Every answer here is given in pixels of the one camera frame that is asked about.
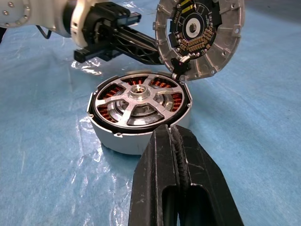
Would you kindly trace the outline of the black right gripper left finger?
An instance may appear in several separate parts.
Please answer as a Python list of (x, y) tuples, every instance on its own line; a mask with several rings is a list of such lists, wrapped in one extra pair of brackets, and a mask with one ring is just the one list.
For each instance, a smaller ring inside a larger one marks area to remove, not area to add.
[(181, 226), (176, 143), (180, 125), (156, 128), (135, 168), (128, 225)]

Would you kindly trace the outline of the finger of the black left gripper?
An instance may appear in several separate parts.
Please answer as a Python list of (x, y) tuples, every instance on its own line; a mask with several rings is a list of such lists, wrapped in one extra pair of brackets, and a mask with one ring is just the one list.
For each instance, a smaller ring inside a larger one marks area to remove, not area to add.
[(160, 55), (155, 47), (145, 47), (128, 41), (122, 32), (114, 35), (114, 47), (117, 51), (146, 65), (162, 65)]
[(132, 29), (129, 26), (122, 27), (122, 34), (126, 40), (132, 41), (133, 43), (136, 43), (138, 45), (145, 46), (145, 47), (156, 46), (156, 41), (152, 37), (144, 33), (141, 33), (135, 29)]

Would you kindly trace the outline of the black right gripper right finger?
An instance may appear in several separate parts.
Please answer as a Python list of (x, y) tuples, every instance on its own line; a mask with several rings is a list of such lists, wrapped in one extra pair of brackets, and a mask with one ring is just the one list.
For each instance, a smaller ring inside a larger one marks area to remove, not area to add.
[(182, 226), (242, 226), (244, 223), (219, 166), (181, 126), (173, 126), (180, 180)]

